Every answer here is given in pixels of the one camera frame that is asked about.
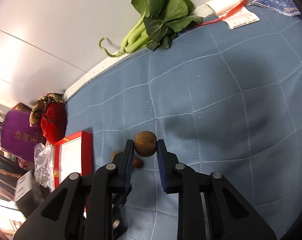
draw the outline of screw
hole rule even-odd
[[[78,174],[77,174],[77,173],[71,173],[71,174],[69,175],[69,178],[72,179],[72,180],[75,180],[75,179],[78,178]]]
[[[185,166],[184,166],[184,164],[182,164],[182,163],[178,163],[178,164],[175,165],[175,168],[176,168],[177,170],[183,170],[183,169],[185,168]]]
[[[114,170],[115,167],[116,167],[115,164],[109,163],[109,164],[106,166],[106,169],[107,169],[107,170]]]
[[[222,174],[215,171],[215,172],[212,173],[212,177],[215,178],[215,179],[220,179],[220,178],[222,178]]]
[[[113,228],[115,229],[115,228],[117,228],[118,227],[118,225],[120,224],[120,220],[115,220],[114,222],[113,222]]]

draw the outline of stitching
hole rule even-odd
[[[154,119],[155,119],[156,118],[155,117],[155,108],[154,108],[153,99],[152,99],[152,96],[151,96],[151,90],[150,90],[150,82],[149,82],[149,80],[150,80],[150,55],[149,55],[149,67],[148,67],[148,88],[149,88],[149,94],[150,94],[150,98],[151,98],[151,103],[152,103],[152,108],[153,108],[153,114],[154,114]]]
[[[102,131],[104,131],[104,132],[123,132],[122,130],[100,130],[100,131],[96,131],[94,133],[98,133],[98,132],[102,132]]]
[[[178,50],[180,52],[179,55],[180,55],[181,61],[183,62],[183,59],[181,57],[180,48],[178,48]],[[198,131],[196,130],[196,124],[195,124],[195,116],[194,116],[194,109],[193,109],[193,100],[192,100],[192,97],[191,97],[189,82],[188,82],[188,79],[187,79],[186,69],[184,68],[184,66],[183,66],[183,71],[184,71],[184,74],[185,74],[185,77],[186,77],[186,81],[187,81],[187,87],[188,87],[188,92],[189,92],[190,101],[191,101],[192,117],[193,117],[193,122],[194,122],[194,130],[195,130],[196,140],[197,140],[197,143],[198,143],[199,161],[201,161],[200,143],[199,143]]]
[[[266,205],[270,205],[270,204],[273,204],[273,203],[275,203],[275,202],[278,202],[278,201],[284,200],[284,199],[289,198],[289,197],[293,197],[293,195],[292,195],[292,196],[288,196],[288,197],[284,197],[284,198],[279,199],[279,200],[276,200],[276,201],[272,201],[272,202],[267,203],[267,204],[264,204],[264,205],[255,206],[255,208],[257,208],[257,207],[263,207],[263,206],[266,206]]]
[[[195,29],[193,29],[193,30],[191,30],[191,31],[189,31],[189,32],[187,32],[187,33],[184,33],[184,34],[182,34],[181,36],[179,36],[179,37],[177,37],[176,39],[174,39],[173,41],[176,41],[176,40],[180,39],[181,37],[183,37],[184,35],[187,35],[187,34],[193,32],[193,31],[195,31],[195,30],[198,30],[198,29],[202,28],[203,26],[204,26],[204,25],[200,26],[199,28],[195,28]]]
[[[135,61],[136,59],[138,59],[138,58],[140,58],[140,57],[143,57],[144,55],[149,54],[149,53],[150,53],[150,51],[148,51],[148,52],[144,53],[144,54],[143,54],[143,55],[141,55],[141,56],[138,56],[138,57],[136,57],[136,58],[132,59],[130,62],[128,62],[127,64],[125,64],[125,66],[129,65],[130,63],[132,63],[132,62],[133,62],[133,61]]]
[[[154,178],[155,178],[155,200],[156,200],[156,210],[158,210],[158,190],[157,190],[157,182],[156,182],[156,175],[155,175],[155,156],[154,156]]]
[[[248,159],[249,157],[247,158],[242,158],[242,159],[234,159],[234,160],[224,160],[224,161],[211,161],[211,162],[199,162],[199,163],[219,163],[219,162],[232,162],[232,161],[241,161],[241,160],[246,160]]]
[[[168,213],[166,213],[166,212],[163,212],[163,211],[160,211],[160,210],[158,210],[158,212],[160,212],[160,213],[163,213],[163,214],[166,214],[166,215],[168,215],[168,216],[172,216],[172,217],[175,217],[175,218],[177,218],[178,216],[175,216],[175,215],[171,215],[171,214],[168,214]]]
[[[264,85],[264,86],[260,86],[260,87],[249,88],[249,89],[242,90],[242,91],[248,91],[248,90],[252,90],[252,89],[258,89],[258,88],[267,87],[267,86],[273,86],[273,85],[279,85],[279,84],[278,84],[278,83],[275,83],[275,84],[270,84],[270,85]],[[219,103],[219,102],[221,102],[221,101],[223,101],[223,100],[226,100],[226,99],[228,99],[228,98],[230,98],[230,97],[232,97],[232,96],[234,96],[234,95],[237,95],[237,94],[239,94],[239,93],[240,93],[240,92],[237,92],[237,93],[235,93],[235,94],[233,94],[233,95],[230,95],[230,96],[227,97],[227,98],[224,98],[224,99],[222,99],[222,100],[220,100],[220,101],[217,101],[217,102],[214,102],[214,103],[212,103],[212,104],[209,104],[208,106],[211,106],[211,105],[214,105],[214,104],[216,104],[216,103]],[[205,106],[205,107],[202,107],[202,108],[200,108],[200,109],[198,109],[198,110],[195,110],[194,113],[197,112],[197,111],[200,111],[200,110],[202,110],[202,109],[204,109],[204,108],[206,108],[206,107],[208,107],[208,106]],[[155,117],[155,118],[152,118],[152,119],[150,119],[150,120],[146,120],[146,121],[144,121],[144,122],[141,122],[141,123],[138,123],[138,124],[136,124],[136,125],[133,125],[133,126],[131,126],[131,127],[129,127],[129,128],[126,128],[126,129],[124,129],[124,130],[128,130],[128,129],[132,128],[132,127],[135,127],[135,126],[137,126],[137,125],[143,124],[143,123],[145,123],[145,122],[152,121],[152,120],[154,120],[154,119],[162,119],[162,118],[166,118],[166,117],[179,116],[179,115],[185,115],[185,114],[174,114],[174,115],[168,115],[168,116],[162,116],[162,117]]]
[[[132,238],[132,239],[134,239],[134,240],[136,240],[134,237],[130,236],[129,234],[125,234],[125,235]]]
[[[260,153],[265,152],[265,151],[267,151],[267,150],[273,148],[274,146],[277,146],[279,143],[283,142],[284,140],[286,140],[287,138],[289,138],[289,137],[290,137],[291,135],[293,135],[294,133],[295,133],[295,132],[291,133],[291,134],[288,135],[286,138],[282,139],[281,141],[277,142],[276,144],[272,145],[271,147],[269,147],[269,148],[267,148],[267,149],[265,149],[265,150],[263,150],[263,151],[261,151],[261,152],[255,154],[255,155],[253,155],[252,157],[255,157],[255,156],[259,155]]]
[[[115,73],[115,72],[118,72],[118,71],[120,71],[120,70],[122,70],[122,69],[124,69],[124,66],[120,67],[118,70],[115,70],[115,71],[113,71],[113,72],[111,72],[111,73],[108,72],[108,74],[111,75],[111,74],[113,74],[113,73]]]
[[[144,85],[148,85],[148,83],[140,84],[140,85],[136,85],[136,86],[132,86],[132,87],[126,88],[126,89],[124,89],[123,91],[121,91],[120,93],[116,94],[115,96],[109,98],[108,100],[105,100],[105,101],[103,101],[102,103],[99,103],[99,104],[96,104],[96,105],[88,106],[88,107],[84,108],[82,111],[78,112],[77,114],[74,114],[73,116],[78,115],[78,114],[81,114],[83,111],[85,111],[86,109],[88,109],[88,108],[90,108],[90,107],[92,107],[92,106],[100,106],[100,105],[104,104],[105,102],[111,100],[112,98],[118,96],[119,94],[123,93],[123,92],[126,91],[126,90],[129,90],[129,89],[135,88],[135,87],[139,87],[139,86],[144,86]]]
[[[268,21],[273,25],[273,27],[275,28],[275,26],[274,26],[274,24],[269,20],[269,18],[268,17],[266,17],[267,19],[268,19]],[[276,73],[276,71],[275,71],[275,69],[274,69],[274,67],[272,66],[272,68],[273,68],[273,70],[274,70],[274,72],[275,72],[275,76],[276,76],[276,78],[278,79],[278,81],[279,81],[279,83],[280,83],[280,80],[279,80],[279,77],[278,77],[278,74]],[[298,174],[299,174],[299,143],[298,143],[298,134],[297,134],[297,129],[296,129],[296,126],[295,126],[295,124],[294,124],[294,120],[293,120],[293,117],[292,117],[292,114],[291,114],[291,111],[290,111],[290,109],[289,109],[289,105],[288,105],[288,102],[287,102],[287,99],[286,99],[286,97],[285,97],[285,94],[284,94],[284,91],[283,91],[283,88],[282,88],[282,86],[281,86],[281,84],[280,84],[280,88],[281,88],[281,92],[282,92],[282,94],[283,94],[283,98],[284,98],[284,101],[285,101],[285,104],[286,104],[286,106],[287,106],[287,109],[288,109],[288,112],[289,112],[289,114],[290,114],[290,117],[291,117],[291,120],[292,120],[292,124],[293,124],[293,129],[294,129],[294,133],[295,133],[295,136],[296,136],[296,143],[297,143],[297,177],[296,177],[296,183],[295,183],[295,185],[294,185],[294,192],[293,192],[293,195],[295,195],[296,194],[296,189],[297,189],[297,182],[298,182]],[[291,202],[291,206],[290,206],[290,209],[289,209],[289,211],[288,211],[288,215],[287,215],[287,218],[286,218],[286,220],[285,220],[285,223],[284,223],[284,225],[286,225],[287,224],[287,222],[288,222],[288,218],[289,218],[289,214],[290,214],[290,212],[291,212],[291,209],[292,209],[292,207],[293,207],[293,202],[294,202],[294,198],[292,198],[292,202]]]
[[[291,28],[293,25],[296,25],[297,23],[302,23],[302,21],[299,22],[295,22],[294,24],[290,25],[289,27],[285,28],[283,31],[281,31],[280,33],[285,32],[286,30],[288,30],[289,28]]]
[[[277,30],[277,28],[274,26],[274,24],[270,21],[270,19],[260,10],[259,11],[264,15],[265,18],[267,18],[267,20],[273,25],[273,27]],[[282,38],[286,41],[286,43],[288,43],[288,45],[291,47],[291,49],[293,50],[293,52],[295,53],[295,55],[297,55],[298,59],[300,60],[301,64],[302,64],[302,60],[299,57],[299,55],[296,53],[296,51],[294,50],[294,48],[291,46],[291,44],[286,40],[286,38],[284,38],[284,36],[282,35],[282,32],[279,32],[279,34],[282,36]]]
[[[102,93],[102,100],[103,100],[103,97],[104,97],[104,91],[105,91],[105,84],[106,84],[106,77],[105,77],[105,81],[104,81],[104,86],[103,86],[103,93]],[[102,161],[102,154],[103,154],[103,144],[104,144],[104,121],[103,121],[103,109],[102,109],[102,105],[101,105],[101,116],[102,116],[102,151],[101,151],[101,165],[103,164],[103,161]]]
[[[302,64],[302,60],[300,59],[300,57],[298,56],[298,54],[295,52],[295,50],[292,48],[292,46],[291,46],[291,44],[290,43],[288,43],[289,44],[289,46],[291,47],[291,49],[294,51],[294,53],[295,53],[295,55],[297,55],[297,57],[298,57],[298,59],[300,60],[300,62],[301,62],[301,64]]]
[[[243,91],[252,90],[252,89],[267,87],[267,86],[273,86],[273,85],[278,85],[278,83],[269,84],[269,85],[264,85],[264,86],[255,87],[255,88],[249,88],[249,89],[242,90],[242,92],[243,92]],[[237,92],[237,93],[235,93],[235,94],[233,94],[233,95],[230,95],[230,96],[228,96],[227,98],[224,98],[224,99],[222,99],[222,100],[219,100],[219,101],[217,101],[217,102],[214,102],[214,103],[212,103],[212,104],[209,104],[209,105],[207,105],[207,106],[205,106],[205,107],[202,107],[202,108],[200,108],[200,109],[198,109],[198,110],[195,110],[194,113],[197,112],[197,111],[200,111],[200,110],[202,110],[202,109],[204,109],[204,108],[207,108],[208,106],[211,106],[211,105],[214,105],[214,104],[216,104],[216,103],[219,103],[219,102],[221,102],[221,101],[223,101],[223,100],[226,100],[226,99],[228,99],[228,98],[230,98],[230,97],[232,97],[232,96],[235,96],[235,95],[237,95],[237,94],[239,94],[239,93],[241,93],[241,91],[240,91],[240,92]]]
[[[123,68],[123,91],[124,91],[124,70],[125,70],[125,64]],[[125,138],[124,138],[124,93],[122,94],[122,121],[123,121],[123,143],[124,143],[124,148],[126,146],[125,143]]]
[[[143,210],[156,211],[156,210],[154,210],[154,209],[149,209],[149,208],[135,207],[135,206],[130,206],[130,205],[128,205],[128,204],[125,204],[125,205],[128,206],[128,207],[133,207],[133,208],[138,208],[138,209],[143,209]]]
[[[210,28],[208,27],[208,30],[210,32],[210,35],[214,41],[215,46],[217,47],[218,51],[220,52],[220,49],[218,47],[218,44],[216,42],[216,40],[214,39],[212,32],[210,30]],[[243,109],[244,109],[244,116],[245,116],[245,122],[246,122],[246,127],[247,127],[247,140],[248,140],[248,150],[249,150],[249,165],[250,165],[250,172],[251,172],[251,181],[252,181],[252,205],[254,204],[254,181],[253,181],[253,172],[252,172],[252,165],[251,165],[251,143],[250,143],[250,129],[249,129],[249,122],[248,122],[248,114],[247,114],[247,109],[245,106],[245,101],[244,101],[244,96],[243,96],[243,91],[240,87],[240,84],[238,82],[238,80],[236,79],[235,75],[233,74],[232,70],[230,69],[229,65],[227,64],[226,60],[224,59],[224,57],[222,56],[222,52],[220,52],[220,56],[222,58],[222,60],[224,61],[226,67],[228,68],[228,70],[230,71],[231,75],[233,76],[236,84],[238,85],[238,88],[240,90],[241,93],[241,97],[242,97],[242,103],[243,103]]]
[[[150,120],[147,120],[147,121],[144,121],[144,122],[138,123],[138,124],[133,125],[133,126],[131,126],[131,127],[129,127],[129,128],[126,128],[126,129],[124,129],[124,130],[128,130],[128,129],[132,128],[132,127],[138,126],[138,125],[143,124],[143,123],[145,123],[145,122],[152,121],[152,120],[154,120],[154,119],[155,119],[155,118],[152,118],[152,119],[150,119]]]
[[[172,117],[172,116],[179,116],[179,115],[185,115],[185,114],[174,114],[174,115],[168,115],[168,116],[156,117],[155,119],[162,119],[162,118],[167,118],[167,117]]]
[[[293,75],[294,73],[296,73],[301,67],[302,67],[302,65],[299,66],[295,71],[293,71],[293,72],[292,72],[289,76],[287,76],[285,79],[279,81],[279,83],[283,82],[284,80],[286,80],[287,78],[289,78],[290,76],[292,76],[292,75]]]
[[[179,67],[179,66],[182,66],[184,63],[182,63],[182,64],[180,64],[180,65],[177,65],[177,66],[175,66],[175,67],[173,67],[172,69],[170,69],[170,70],[168,70],[168,71],[166,71],[166,72],[164,72],[163,74],[161,74],[160,76],[157,76],[157,77],[155,77],[155,78],[153,78],[151,81],[149,81],[149,84],[154,80],[154,79],[156,79],[156,78],[159,78],[159,77],[161,77],[161,76],[163,76],[164,74],[166,74],[166,73],[168,73],[168,72],[170,72],[171,70],[173,70],[173,69],[175,69],[175,68],[177,68],[177,67]]]
[[[100,83],[103,79],[105,79],[106,78],[106,76],[105,77],[103,77],[103,78],[101,78],[99,81],[97,81],[94,85],[92,85],[91,84],[91,87],[93,87],[93,86],[95,86],[95,85],[97,85],[98,83]]]
[[[151,234],[151,238],[150,240],[152,240],[152,236],[153,236],[153,231],[154,231],[154,227],[155,227],[155,221],[156,221],[156,215],[158,214],[158,212],[155,212],[155,219],[154,219],[154,224],[153,224],[153,229],[152,229],[152,234]]]
[[[140,169],[142,169],[142,170],[148,170],[148,171],[159,171],[159,170],[156,170],[156,169],[154,169],[154,170],[150,170],[150,169],[146,169],[146,168],[140,168]]]

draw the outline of vegetable stem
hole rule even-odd
[[[122,50],[118,51],[118,53],[116,53],[116,54],[109,53],[108,50],[106,48],[102,47],[102,45],[101,45],[101,42],[104,41],[104,39],[105,39],[104,37],[102,39],[100,39],[100,41],[99,41],[99,47],[100,47],[100,49],[102,49],[105,52],[105,54],[107,56],[109,56],[109,57],[119,57],[122,54],[125,54],[125,51],[122,51]]]
[[[146,44],[150,40],[149,35],[144,35],[140,39],[138,39],[136,42],[134,42],[132,45],[128,45],[125,47],[126,53],[132,53],[135,50],[137,50],[140,46]]]
[[[132,45],[136,38],[143,32],[143,31],[146,31],[145,30],[145,26],[144,26],[144,23],[141,23],[141,25],[134,31],[132,32],[132,34],[130,35],[129,39],[128,39],[128,43],[129,45]]]
[[[129,31],[129,33],[124,37],[122,43],[121,43],[121,51],[124,53],[125,52],[125,47],[128,43],[129,37],[131,34],[141,25],[143,22],[143,18],[145,16],[146,10],[144,11],[144,14],[142,15],[141,19],[137,22],[137,24],[132,28],[132,30]]]

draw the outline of plastic bag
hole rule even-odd
[[[54,190],[53,176],[54,146],[45,146],[38,143],[34,147],[34,176],[37,182],[44,187],[49,187],[50,192]]]

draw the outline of ball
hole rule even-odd
[[[119,153],[122,153],[122,152],[121,151],[116,151],[116,152],[112,153],[112,155],[111,155],[111,161],[112,162],[113,162],[114,156],[119,154]]]
[[[143,161],[138,159],[138,158],[134,158],[133,159],[133,168],[136,168],[136,169],[140,169],[143,167]]]
[[[147,158],[156,152],[156,135],[150,131],[143,131],[134,138],[134,149],[138,155]]]

